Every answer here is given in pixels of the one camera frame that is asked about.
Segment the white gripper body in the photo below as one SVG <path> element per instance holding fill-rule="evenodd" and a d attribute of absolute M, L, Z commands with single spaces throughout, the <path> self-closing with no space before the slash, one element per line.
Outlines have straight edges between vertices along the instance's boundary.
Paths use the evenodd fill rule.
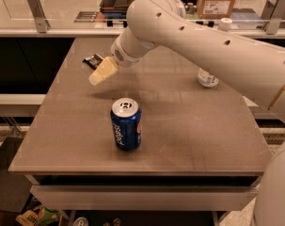
<path fill-rule="evenodd" d="M 121 46 L 120 38 L 117 38 L 111 46 L 112 58 L 121 67 L 131 67 L 140 61 L 140 58 L 130 56 Z"/>

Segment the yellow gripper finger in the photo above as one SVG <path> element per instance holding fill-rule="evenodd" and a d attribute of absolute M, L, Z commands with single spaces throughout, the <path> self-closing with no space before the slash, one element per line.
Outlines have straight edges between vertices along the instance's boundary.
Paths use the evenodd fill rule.
<path fill-rule="evenodd" d="M 118 64 L 115 60 L 107 56 L 97 67 L 97 69 L 91 74 L 88 81 L 91 85 L 96 86 L 102 83 L 104 80 L 114 75 L 118 71 Z"/>

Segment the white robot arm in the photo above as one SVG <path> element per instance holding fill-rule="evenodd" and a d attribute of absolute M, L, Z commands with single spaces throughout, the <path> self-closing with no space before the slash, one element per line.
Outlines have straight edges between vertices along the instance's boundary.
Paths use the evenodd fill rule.
<path fill-rule="evenodd" d="M 91 84 L 101 83 L 120 66 L 135 65 L 163 45 L 285 123 L 285 48 L 189 23 L 180 0 L 134 0 L 126 20 L 111 56 L 89 77 Z M 285 226 L 285 142 L 261 178 L 251 226 Z"/>

